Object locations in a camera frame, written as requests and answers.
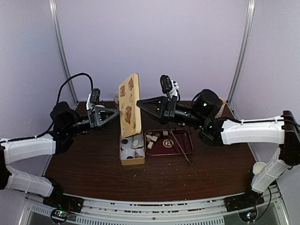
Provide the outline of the bear print tin lid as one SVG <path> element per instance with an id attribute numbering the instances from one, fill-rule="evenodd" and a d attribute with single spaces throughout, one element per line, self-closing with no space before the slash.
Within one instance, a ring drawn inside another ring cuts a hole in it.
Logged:
<path id="1" fill-rule="evenodd" d="M 119 112 L 121 137 L 130 137 L 142 131 L 139 75 L 131 74 L 119 85 Z"/>

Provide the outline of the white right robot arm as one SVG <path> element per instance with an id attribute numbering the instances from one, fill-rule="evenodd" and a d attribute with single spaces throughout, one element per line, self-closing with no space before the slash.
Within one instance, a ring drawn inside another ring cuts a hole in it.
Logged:
<path id="1" fill-rule="evenodd" d="M 191 106 L 177 103 L 173 97 L 155 97 L 138 100 L 137 107 L 162 124 L 173 122 L 198 130 L 198 137 L 209 146 L 224 146 L 236 143 L 275 143 L 278 145 L 267 163 L 253 166 L 251 186 L 240 197 L 240 203 L 250 207 L 269 185 L 288 168 L 300 163 L 300 126 L 291 111 L 281 116 L 257 120 L 217 118 L 222 101 L 211 90 L 199 92 Z"/>

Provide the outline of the white cup near arm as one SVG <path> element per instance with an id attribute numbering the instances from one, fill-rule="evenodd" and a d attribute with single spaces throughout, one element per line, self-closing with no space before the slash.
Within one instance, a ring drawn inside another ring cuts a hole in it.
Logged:
<path id="1" fill-rule="evenodd" d="M 252 167 L 253 175 L 257 175 L 265 166 L 266 166 L 266 163 L 263 161 L 255 162 L 255 164 Z"/>

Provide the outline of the beige tin box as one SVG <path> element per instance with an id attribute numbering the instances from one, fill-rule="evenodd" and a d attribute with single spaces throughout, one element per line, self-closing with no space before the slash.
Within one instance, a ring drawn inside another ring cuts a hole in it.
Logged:
<path id="1" fill-rule="evenodd" d="M 128 143 L 123 144 L 122 140 L 127 139 Z M 137 146 L 133 146 L 133 141 L 138 140 Z M 135 155 L 143 155 L 143 158 L 136 158 Z M 128 156 L 133 156 L 133 159 L 126 159 Z M 145 148 L 143 134 L 137 134 L 130 137 L 122 137 L 120 135 L 120 162 L 123 166 L 127 165 L 143 165 L 145 164 Z"/>

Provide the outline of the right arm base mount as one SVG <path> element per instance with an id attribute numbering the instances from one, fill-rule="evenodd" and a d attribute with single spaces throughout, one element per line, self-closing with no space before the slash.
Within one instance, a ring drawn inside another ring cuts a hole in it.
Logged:
<path id="1" fill-rule="evenodd" d="M 265 201 L 263 197 L 254 199 L 254 198 L 245 197 L 244 195 L 235 195 L 235 196 L 226 197 L 224 199 L 227 212 L 254 208 L 258 204 L 262 204 L 264 202 Z"/>

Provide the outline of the white oval chocolate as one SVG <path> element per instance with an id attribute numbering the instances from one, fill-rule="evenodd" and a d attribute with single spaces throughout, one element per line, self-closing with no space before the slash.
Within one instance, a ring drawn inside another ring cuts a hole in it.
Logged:
<path id="1" fill-rule="evenodd" d="M 134 140 L 134 141 L 133 141 L 133 146 L 137 146 L 137 145 L 138 145 L 138 143 L 139 143 L 139 141 L 138 141 L 138 140 Z"/>

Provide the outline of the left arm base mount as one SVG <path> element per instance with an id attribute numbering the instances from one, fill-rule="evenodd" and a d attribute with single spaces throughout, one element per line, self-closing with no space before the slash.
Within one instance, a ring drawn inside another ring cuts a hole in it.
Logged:
<path id="1" fill-rule="evenodd" d="M 84 200 L 80 197 L 74 197 L 70 195 L 63 195 L 61 200 L 54 200 L 51 197 L 42 197 L 43 204 L 67 211 L 80 213 L 83 207 Z"/>

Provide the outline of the metal tongs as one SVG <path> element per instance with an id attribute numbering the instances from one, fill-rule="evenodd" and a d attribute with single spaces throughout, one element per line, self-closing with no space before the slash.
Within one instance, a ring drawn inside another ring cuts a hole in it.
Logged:
<path id="1" fill-rule="evenodd" d="M 172 129 L 171 129 L 171 126 L 167 123 L 167 127 L 172 135 L 172 137 L 174 138 L 176 144 L 178 145 L 182 155 L 184 156 L 185 160 L 187 161 L 187 163 L 189 165 L 192 165 L 192 160 L 191 160 L 191 156 L 190 156 L 190 153 L 185 153 L 184 152 L 184 149 L 182 148 L 182 146 L 180 145 L 180 143 L 178 142 L 178 139 L 176 138 L 175 134 L 173 133 Z"/>

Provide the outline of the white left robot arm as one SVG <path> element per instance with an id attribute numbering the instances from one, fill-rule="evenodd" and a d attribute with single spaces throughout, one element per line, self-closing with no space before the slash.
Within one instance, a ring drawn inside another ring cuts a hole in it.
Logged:
<path id="1" fill-rule="evenodd" d="M 89 104 L 86 115 L 71 109 L 67 102 L 59 102 L 50 113 L 53 131 L 32 137 L 1 139 L 0 188 L 34 193 L 50 200 L 57 208 L 67 204 L 63 188 L 55 180 L 38 177 L 11 167 L 11 163 L 27 158 L 58 155 L 69 150 L 74 137 L 100 128 L 114 120 L 118 110 Z"/>

